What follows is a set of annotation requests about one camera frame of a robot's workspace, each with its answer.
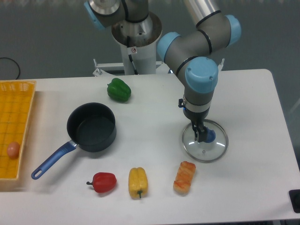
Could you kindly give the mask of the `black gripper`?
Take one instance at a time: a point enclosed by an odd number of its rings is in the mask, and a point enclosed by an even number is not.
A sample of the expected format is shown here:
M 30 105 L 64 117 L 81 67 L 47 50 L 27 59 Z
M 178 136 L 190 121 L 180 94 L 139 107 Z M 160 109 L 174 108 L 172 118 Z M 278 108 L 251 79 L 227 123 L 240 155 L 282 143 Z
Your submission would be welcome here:
M 201 142 L 207 141 L 207 128 L 201 124 L 203 124 L 204 119 L 207 117 L 209 113 L 209 109 L 204 112 L 192 112 L 187 108 L 183 108 L 184 115 L 191 120 L 192 122 L 192 130 L 194 132 L 194 140 Z

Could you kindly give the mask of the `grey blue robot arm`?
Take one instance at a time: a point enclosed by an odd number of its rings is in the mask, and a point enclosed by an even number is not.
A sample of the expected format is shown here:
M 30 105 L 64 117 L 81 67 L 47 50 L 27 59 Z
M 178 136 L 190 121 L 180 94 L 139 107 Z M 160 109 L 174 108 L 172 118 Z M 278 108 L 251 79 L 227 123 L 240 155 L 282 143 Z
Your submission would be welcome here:
M 213 142 L 216 134 L 204 119 L 221 68 L 209 55 L 240 39 L 239 21 L 223 15 L 213 0 L 187 0 L 196 31 L 182 37 L 176 32 L 162 34 L 161 21 L 146 0 L 88 0 L 84 6 L 99 30 L 111 28 L 126 75 L 153 74 L 156 58 L 161 58 L 184 85 L 179 107 L 191 121 L 195 140 Z

